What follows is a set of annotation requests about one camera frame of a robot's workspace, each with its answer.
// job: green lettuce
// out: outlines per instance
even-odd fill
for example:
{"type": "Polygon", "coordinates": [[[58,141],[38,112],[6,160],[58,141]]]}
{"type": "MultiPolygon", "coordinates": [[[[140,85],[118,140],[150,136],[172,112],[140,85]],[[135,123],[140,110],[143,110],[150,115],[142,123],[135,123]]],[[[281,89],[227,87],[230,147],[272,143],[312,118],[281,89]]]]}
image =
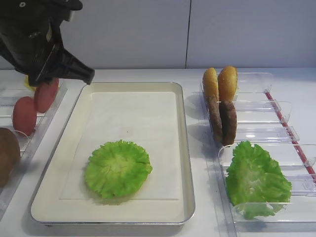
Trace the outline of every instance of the green lettuce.
{"type": "Polygon", "coordinates": [[[120,198],[136,193],[152,169],[144,148],[120,140],[107,142],[92,153],[84,177],[102,198],[120,198]]]}
{"type": "Polygon", "coordinates": [[[285,204],[268,202],[289,202],[292,184],[269,152],[244,141],[234,148],[233,156],[227,169],[227,194],[233,206],[243,212],[244,218],[274,216],[283,209],[285,204]]]}

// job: white tray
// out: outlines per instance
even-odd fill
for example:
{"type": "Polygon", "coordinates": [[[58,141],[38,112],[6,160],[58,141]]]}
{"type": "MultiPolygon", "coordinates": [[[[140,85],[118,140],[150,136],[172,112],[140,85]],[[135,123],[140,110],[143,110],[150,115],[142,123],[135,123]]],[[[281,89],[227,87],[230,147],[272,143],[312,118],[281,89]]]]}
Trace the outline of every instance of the white tray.
{"type": "Polygon", "coordinates": [[[181,225],[195,211],[182,88],[93,83],[78,98],[31,205],[38,222],[181,225]],[[91,153],[108,141],[144,147],[153,170],[129,201],[104,204],[84,183],[91,153]]]}

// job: tray rim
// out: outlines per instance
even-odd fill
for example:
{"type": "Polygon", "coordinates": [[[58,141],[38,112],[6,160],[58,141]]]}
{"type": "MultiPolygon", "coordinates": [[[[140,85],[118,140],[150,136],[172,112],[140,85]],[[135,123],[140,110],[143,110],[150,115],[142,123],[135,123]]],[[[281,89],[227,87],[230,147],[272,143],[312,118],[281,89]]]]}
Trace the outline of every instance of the tray rim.
{"type": "Polygon", "coordinates": [[[47,160],[47,163],[45,164],[45,167],[41,173],[40,179],[38,180],[37,186],[33,191],[32,197],[30,199],[30,202],[28,204],[28,208],[27,208],[27,213],[29,218],[39,224],[43,224],[46,226],[60,226],[60,225],[105,225],[105,226],[181,226],[185,223],[187,223],[188,221],[190,221],[194,214],[196,212],[196,200],[195,200],[195,190],[194,190],[194,184],[193,184],[193,175],[192,175],[192,164],[191,164],[191,158],[190,158],[190,152],[189,152],[189,140],[188,140],[188,132],[187,132],[187,122],[186,122],[186,115],[185,115],[185,103],[184,103],[184,94],[183,94],[183,88],[182,86],[177,83],[177,82],[173,82],[173,81],[150,81],[150,82],[142,82],[142,81],[105,81],[105,82],[92,82],[91,84],[86,84],[84,85],[80,92],[77,95],[77,98],[75,99],[75,102],[71,108],[71,112],[68,114],[67,119],[65,120],[65,123],[63,125],[63,128],[61,129],[61,132],[54,144],[53,150],[49,156],[49,159],[47,160]],[[187,153],[187,157],[188,157],[188,169],[189,169],[189,178],[190,178],[190,187],[192,189],[192,196],[190,197],[192,200],[192,203],[190,204],[192,206],[192,212],[188,215],[186,215],[186,218],[182,221],[177,221],[177,222],[87,222],[87,221],[70,221],[70,222],[63,222],[63,221],[57,221],[57,222],[50,222],[50,221],[39,221],[37,220],[33,215],[32,215],[32,205],[33,202],[35,200],[35,197],[38,193],[38,190],[41,186],[41,183],[44,179],[44,176],[47,172],[47,169],[49,168],[49,165],[51,163],[52,158],[54,157],[54,154],[56,152],[56,149],[58,147],[58,144],[61,140],[61,138],[63,137],[64,133],[65,133],[65,129],[69,123],[69,120],[73,114],[74,108],[76,107],[78,100],[80,98],[80,96],[82,95],[83,90],[91,85],[95,85],[95,84],[148,84],[148,85],[154,85],[154,84],[173,84],[175,86],[177,86],[180,89],[180,94],[181,94],[181,100],[180,100],[180,104],[177,102],[177,105],[181,106],[181,109],[183,110],[183,113],[181,113],[182,116],[182,120],[183,120],[183,124],[181,124],[180,126],[182,126],[183,131],[185,133],[185,147],[183,148],[186,153],[187,153]]]}

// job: red strip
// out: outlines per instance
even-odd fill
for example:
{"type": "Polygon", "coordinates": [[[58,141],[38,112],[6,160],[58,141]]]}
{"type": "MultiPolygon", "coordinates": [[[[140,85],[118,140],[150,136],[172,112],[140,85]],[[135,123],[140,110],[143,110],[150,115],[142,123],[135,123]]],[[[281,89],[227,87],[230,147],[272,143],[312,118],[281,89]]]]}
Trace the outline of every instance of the red strip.
{"type": "MultiPolygon", "coordinates": [[[[272,95],[270,94],[270,92],[265,92],[265,94],[266,94],[266,97],[267,97],[268,100],[274,100],[274,99],[272,98],[272,95]]],[[[287,123],[284,121],[282,113],[281,113],[280,111],[277,111],[277,110],[276,110],[276,115],[277,115],[278,119],[280,120],[282,126],[283,126],[283,127],[287,127],[288,125],[287,125],[287,123]]],[[[288,133],[289,133],[290,136],[293,136],[293,135],[294,135],[294,134],[292,134],[291,131],[288,131],[288,133]]],[[[296,146],[294,146],[294,147],[295,147],[295,150],[296,150],[297,154],[300,156],[302,162],[303,162],[304,164],[306,164],[308,160],[307,160],[307,158],[306,158],[306,156],[305,156],[305,154],[304,154],[302,148],[301,148],[300,146],[297,146],[297,145],[298,145],[298,142],[297,142],[297,141],[292,141],[292,144],[296,145],[296,146]]],[[[313,169],[311,166],[305,166],[305,168],[307,169],[308,173],[312,175],[313,180],[314,180],[314,183],[316,183],[316,176],[315,176],[315,171],[314,171],[314,169],[313,169]]]]}

